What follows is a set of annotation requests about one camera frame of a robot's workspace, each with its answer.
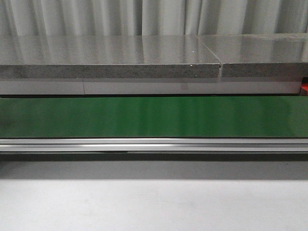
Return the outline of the grey stone slab shelf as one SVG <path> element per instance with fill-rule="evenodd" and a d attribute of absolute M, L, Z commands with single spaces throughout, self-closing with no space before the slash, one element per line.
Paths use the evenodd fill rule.
<path fill-rule="evenodd" d="M 307 34 L 0 38 L 1 78 L 288 81 L 307 75 Z"/>

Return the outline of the green conveyor belt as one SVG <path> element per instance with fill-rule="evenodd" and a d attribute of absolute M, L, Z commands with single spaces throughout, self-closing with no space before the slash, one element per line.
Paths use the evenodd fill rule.
<path fill-rule="evenodd" d="M 7 98 L 3 138 L 307 137 L 299 96 Z"/>

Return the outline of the red plastic tray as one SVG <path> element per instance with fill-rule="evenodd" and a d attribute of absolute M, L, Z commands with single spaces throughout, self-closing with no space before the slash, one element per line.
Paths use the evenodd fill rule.
<path fill-rule="evenodd" d="M 300 96 L 308 96 L 308 83 L 303 83 L 300 89 Z"/>

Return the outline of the grey curtain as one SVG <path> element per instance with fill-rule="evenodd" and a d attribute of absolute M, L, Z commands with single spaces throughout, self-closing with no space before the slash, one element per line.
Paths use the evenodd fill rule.
<path fill-rule="evenodd" d="M 0 33 L 207 35 L 305 33 L 305 0 L 3 0 Z"/>

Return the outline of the aluminium conveyor side rail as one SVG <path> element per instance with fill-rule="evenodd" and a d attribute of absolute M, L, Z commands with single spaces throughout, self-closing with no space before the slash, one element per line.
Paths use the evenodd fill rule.
<path fill-rule="evenodd" d="M 2 139 L 2 152 L 307 152 L 307 139 L 99 138 Z"/>

